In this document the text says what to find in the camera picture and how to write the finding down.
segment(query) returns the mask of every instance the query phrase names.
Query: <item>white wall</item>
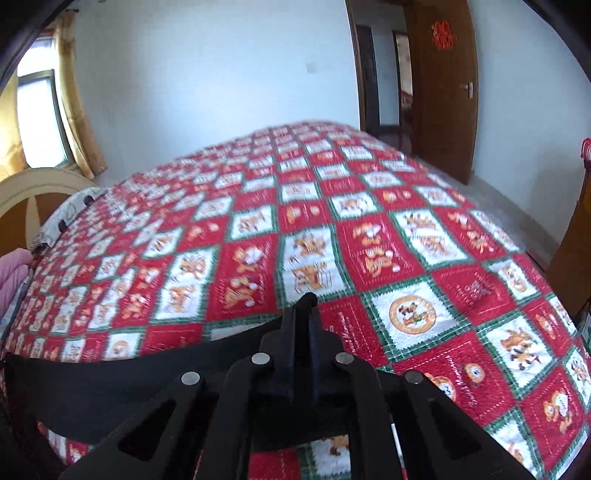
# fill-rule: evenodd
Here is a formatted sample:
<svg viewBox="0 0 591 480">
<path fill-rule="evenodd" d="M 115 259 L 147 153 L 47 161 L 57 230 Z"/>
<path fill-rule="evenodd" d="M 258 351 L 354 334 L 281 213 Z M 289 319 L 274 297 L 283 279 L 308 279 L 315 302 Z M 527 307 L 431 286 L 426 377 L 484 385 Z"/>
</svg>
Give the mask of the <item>white wall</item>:
<svg viewBox="0 0 591 480">
<path fill-rule="evenodd" d="M 268 125 L 359 126 L 343 0 L 85 0 L 80 94 L 101 184 Z"/>
<path fill-rule="evenodd" d="M 374 38 L 379 122 L 382 125 L 398 125 L 398 67 L 392 30 L 406 32 L 404 10 L 397 5 L 379 4 L 368 0 L 353 1 L 352 9 L 355 23 L 371 27 Z"/>
<path fill-rule="evenodd" d="M 561 241 L 583 182 L 591 83 L 522 0 L 469 0 L 480 104 L 474 170 Z"/>
</svg>

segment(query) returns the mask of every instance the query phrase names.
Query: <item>wooden furniture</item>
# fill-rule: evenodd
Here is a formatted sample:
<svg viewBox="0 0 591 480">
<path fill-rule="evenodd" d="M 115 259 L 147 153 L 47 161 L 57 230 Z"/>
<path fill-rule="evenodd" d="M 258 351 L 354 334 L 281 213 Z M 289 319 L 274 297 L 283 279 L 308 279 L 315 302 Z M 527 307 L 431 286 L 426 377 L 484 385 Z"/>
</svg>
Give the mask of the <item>wooden furniture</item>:
<svg viewBox="0 0 591 480">
<path fill-rule="evenodd" d="M 591 298 L 591 172 L 568 230 L 546 271 L 548 282 L 572 318 Z"/>
<path fill-rule="evenodd" d="M 28 168 L 0 182 L 0 255 L 27 248 L 64 200 L 95 186 L 63 168 Z"/>
</svg>

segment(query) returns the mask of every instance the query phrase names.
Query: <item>red and white quilt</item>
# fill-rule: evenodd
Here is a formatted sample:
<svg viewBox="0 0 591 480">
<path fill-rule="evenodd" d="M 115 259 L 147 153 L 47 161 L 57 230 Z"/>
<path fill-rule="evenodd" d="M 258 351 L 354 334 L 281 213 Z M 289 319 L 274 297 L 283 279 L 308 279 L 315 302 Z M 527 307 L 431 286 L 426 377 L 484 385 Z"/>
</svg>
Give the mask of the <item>red and white quilt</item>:
<svg viewBox="0 0 591 480">
<path fill-rule="evenodd" d="M 111 188 L 42 260 L 7 350 L 149 355 L 260 325 L 307 291 L 349 352 L 423 371 L 536 478 L 586 440 L 589 357 L 528 257 L 441 177 L 340 124 L 265 128 Z M 47 434 L 68 463 L 87 451 Z M 250 476 L 345 479 L 333 443 L 257 454 Z"/>
</svg>

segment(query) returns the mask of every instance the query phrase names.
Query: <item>yellow curtain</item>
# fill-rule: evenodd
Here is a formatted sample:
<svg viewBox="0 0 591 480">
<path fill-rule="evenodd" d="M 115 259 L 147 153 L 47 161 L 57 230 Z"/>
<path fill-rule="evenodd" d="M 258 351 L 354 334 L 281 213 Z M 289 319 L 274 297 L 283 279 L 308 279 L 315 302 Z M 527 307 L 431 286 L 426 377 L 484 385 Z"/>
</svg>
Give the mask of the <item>yellow curtain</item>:
<svg viewBox="0 0 591 480">
<path fill-rule="evenodd" d="M 63 119 L 66 136 L 74 160 L 82 174 L 92 179 L 95 175 L 107 169 L 105 157 L 100 149 L 76 83 L 76 48 L 74 43 L 73 23 L 76 13 L 62 12 L 56 19 L 54 38 L 59 54 L 56 71 L 56 88 L 60 97 L 60 113 Z"/>
<path fill-rule="evenodd" d="M 0 180 L 27 168 L 18 129 L 17 87 L 15 72 L 0 95 Z"/>
</svg>

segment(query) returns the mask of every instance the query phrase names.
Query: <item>door handle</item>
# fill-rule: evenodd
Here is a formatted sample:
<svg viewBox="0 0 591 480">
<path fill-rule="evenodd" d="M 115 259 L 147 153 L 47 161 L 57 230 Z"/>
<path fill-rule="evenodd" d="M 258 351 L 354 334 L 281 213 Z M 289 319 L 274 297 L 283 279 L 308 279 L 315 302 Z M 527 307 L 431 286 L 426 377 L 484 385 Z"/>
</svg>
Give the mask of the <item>door handle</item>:
<svg viewBox="0 0 591 480">
<path fill-rule="evenodd" d="M 463 83 L 462 85 L 460 85 L 460 87 L 463 88 L 464 90 L 468 90 L 468 98 L 470 98 L 470 99 L 474 98 L 474 83 L 473 82 Z"/>
</svg>

